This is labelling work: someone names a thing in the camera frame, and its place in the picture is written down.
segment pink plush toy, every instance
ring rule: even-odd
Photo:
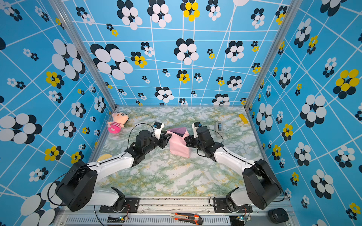
[[[129,117],[126,113],[123,112],[113,113],[112,117],[113,121],[109,121],[107,125],[108,131],[110,133],[119,133]]]

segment yellow sticky note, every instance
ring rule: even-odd
[[[248,120],[245,118],[245,116],[243,114],[239,114],[239,117],[245,124],[248,123]]]

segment folded pink fabric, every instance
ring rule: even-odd
[[[185,158],[190,157],[190,148],[186,147],[185,137],[189,136],[189,132],[186,127],[169,129],[167,134],[172,134],[169,141],[170,152],[174,155],[182,156]]]

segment blue patterned wall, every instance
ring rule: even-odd
[[[0,9],[0,225],[49,225],[47,188],[88,161],[110,109],[48,1]]]
[[[290,2],[63,4],[117,104],[240,106]]]
[[[249,109],[300,225],[362,225],[362,2],[304,0]]]

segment marble tabletop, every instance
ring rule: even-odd
[[[100,155],[122,153],[127,148],[131,129],[139,123],[152,125],[159,121],[165,124],[164,130],[186,127],[193,134],[191,124],[196,121],[209,129],[215,129],[215,122],[221,121],[225,147],[252,160],[262,157],[250,124],[239,118],[239,114],[246,115],[243,107],[119,107],[119,110],[130,118],[120,133],[108,135]],[[147,125],[134,128],[130,144],[144,129],[151,131]],[[215,132],[210,133],[214,141],[222,141]],[[223,164],[200,157],[195,148],[191,148],[190,158],[184,158],[171,154],[169,145],[164,149],[156,147],[137,166],[114,173],[96,186],[116,187],[126,196],[225,196],[236,187],[245,187],[242,176]]]

